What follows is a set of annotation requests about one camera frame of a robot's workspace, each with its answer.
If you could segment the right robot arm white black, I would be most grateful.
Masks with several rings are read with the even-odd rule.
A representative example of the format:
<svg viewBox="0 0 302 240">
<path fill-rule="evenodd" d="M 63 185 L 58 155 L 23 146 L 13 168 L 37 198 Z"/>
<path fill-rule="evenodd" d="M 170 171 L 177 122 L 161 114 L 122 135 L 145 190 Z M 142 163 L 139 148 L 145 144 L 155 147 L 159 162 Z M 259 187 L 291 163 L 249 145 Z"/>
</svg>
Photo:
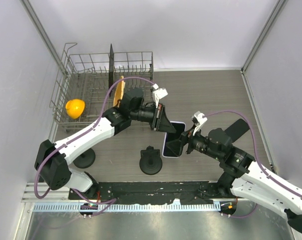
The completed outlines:
<svg viewBox="0 0 302 240">
<path fill-rule="evenodd" d="M 216 190 L 221 197 L 233 195 L 255 202 L 287 220 L 291 228 L 302 234 L 302 188 L 284 180 L 252 155 L 235 147 L 231 137 L 222 129 L 211 130 L 208 136 L 192 129 L 165 145 L 178 157 L 187 147 L 187 154 L 196 150 L 219 161 L 223 174 Z"/>
</svg>

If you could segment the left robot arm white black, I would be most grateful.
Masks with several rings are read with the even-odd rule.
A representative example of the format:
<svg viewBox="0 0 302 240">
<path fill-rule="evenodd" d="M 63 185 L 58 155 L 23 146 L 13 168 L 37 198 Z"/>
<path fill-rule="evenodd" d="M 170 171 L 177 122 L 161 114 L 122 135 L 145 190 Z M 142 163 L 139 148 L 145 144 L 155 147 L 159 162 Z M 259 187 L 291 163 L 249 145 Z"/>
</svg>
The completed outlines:
<svg viewBox="0 0 302 240">
<path fill-rule="evenodd" d="M 85 199 L 93 199 L 97 193 L 93 178 L 88 173 L 70 169 L 69 165 L 97 143 L 128 128 L 132 121 L 148 123 L 154 131 L 175 133 L 166 116 L 165 105 L 159 102 L 167 94 L 166 89 L 159 88 L 152 93 L 153 101 L 144 103 L 140 88 L 129 89 L 116 106 L 106 110 L 89 126 L 56 143 L 45 140 L 40 144 L 35 162 L 37 176 L 51 190 L 65 186 L 76 189 Z"/>
</svg>

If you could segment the lavender smartphone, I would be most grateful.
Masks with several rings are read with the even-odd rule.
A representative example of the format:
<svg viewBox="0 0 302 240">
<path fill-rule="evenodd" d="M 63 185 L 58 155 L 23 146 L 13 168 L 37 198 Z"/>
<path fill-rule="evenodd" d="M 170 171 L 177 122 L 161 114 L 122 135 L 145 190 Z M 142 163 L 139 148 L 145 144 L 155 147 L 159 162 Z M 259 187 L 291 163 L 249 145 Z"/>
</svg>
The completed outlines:
<svg viewBox="0 0 302 240">
<path fill-rule="evenodd" d="M 162 148 L 162 156 L 165 158 L 178 158 L 167 146 L 166 144 L 170 141 L 177 140 L 181 133 L 185 131 L 186 124 L 184 122 L 171 121 L 172 125 L 176 129 L 176 133 L 166 133 Z"/>
</svg>

